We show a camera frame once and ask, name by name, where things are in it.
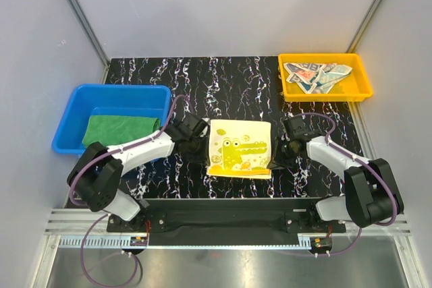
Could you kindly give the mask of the lime green patterned towel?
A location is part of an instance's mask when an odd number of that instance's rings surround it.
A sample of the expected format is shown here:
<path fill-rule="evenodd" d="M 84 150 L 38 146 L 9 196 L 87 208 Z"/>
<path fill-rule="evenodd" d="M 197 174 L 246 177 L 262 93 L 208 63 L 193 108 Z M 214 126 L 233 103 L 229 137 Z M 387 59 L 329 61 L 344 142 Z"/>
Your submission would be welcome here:
<path fill-rule="evenodd" d="M 216 177 L 270 179 L 271 124 L 267 121 L 210 120 L 209 166 Z"/>

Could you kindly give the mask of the green microfiber towel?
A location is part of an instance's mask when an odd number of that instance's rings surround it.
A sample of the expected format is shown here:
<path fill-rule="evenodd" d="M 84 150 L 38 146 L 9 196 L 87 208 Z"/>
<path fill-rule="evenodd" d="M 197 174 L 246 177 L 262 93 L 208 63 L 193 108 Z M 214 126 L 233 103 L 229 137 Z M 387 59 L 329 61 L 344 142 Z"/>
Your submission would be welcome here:
<path fill-rule="evenodd" d="M 161 120 L 154 117 L 93 115 L 82 139 L 85 147 L 94 142 L 103 146 L 119 145 L 146 137 L 159 130 Z"/>

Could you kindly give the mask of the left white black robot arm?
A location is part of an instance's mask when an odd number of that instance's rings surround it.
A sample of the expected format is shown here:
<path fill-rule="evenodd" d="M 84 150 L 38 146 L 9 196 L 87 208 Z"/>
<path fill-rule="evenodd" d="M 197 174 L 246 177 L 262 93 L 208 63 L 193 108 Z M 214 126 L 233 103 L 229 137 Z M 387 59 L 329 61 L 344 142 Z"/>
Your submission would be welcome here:
<path fill-rule="evenodd" d="M 191 163 L 206 164 L 209 119 L 188 113 L 161 129 L 137 140 L 115 146 L 91 144 L 67 178 L 70 194 L 77 195 L 89 210 L 105 211 L 119 217 L 131 231 L 146 222 L 144 206 L 120 190 L 122 177 L 149 162 L 182 155 Z"/>

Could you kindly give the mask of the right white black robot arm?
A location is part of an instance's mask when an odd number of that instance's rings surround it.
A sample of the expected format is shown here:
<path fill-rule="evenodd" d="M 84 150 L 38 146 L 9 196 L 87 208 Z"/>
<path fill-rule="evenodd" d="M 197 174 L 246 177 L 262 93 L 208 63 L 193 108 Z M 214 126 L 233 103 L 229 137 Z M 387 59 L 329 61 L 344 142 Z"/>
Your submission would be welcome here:
<path fill-rule="evenodd" d="M 343 196 L 320 199 L 306 215 L 313 231 L 322 231 L 331 221 L 350 221 L 364 229 L 387 227 L 404 212 L 392 168 L 384 159 L 359 156 L 331 139 L 335 121 L 320 113 L 301 113 L 283 122 L 286 137 L 278 138 L 269 169 L 287 169 L 299 156 L 320 163 L 343 182 Z"/>

